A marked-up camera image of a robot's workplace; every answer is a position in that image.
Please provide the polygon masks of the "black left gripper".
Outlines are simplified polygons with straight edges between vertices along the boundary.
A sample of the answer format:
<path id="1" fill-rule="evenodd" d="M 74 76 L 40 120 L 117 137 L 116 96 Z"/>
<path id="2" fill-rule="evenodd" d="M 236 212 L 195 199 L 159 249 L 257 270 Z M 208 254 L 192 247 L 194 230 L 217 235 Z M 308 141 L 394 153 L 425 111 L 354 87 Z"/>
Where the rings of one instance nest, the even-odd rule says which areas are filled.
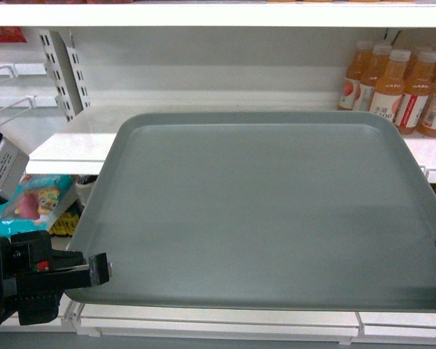
<path id="1" fill-rule="evenodd" d="M 59 314 L 67 289 L 108 283 L 106 253 L 89 257 L 58 251 L 45 230 L 0 237 L 0 326 L 13 314 L 19 324 L 46 324 Z"/>

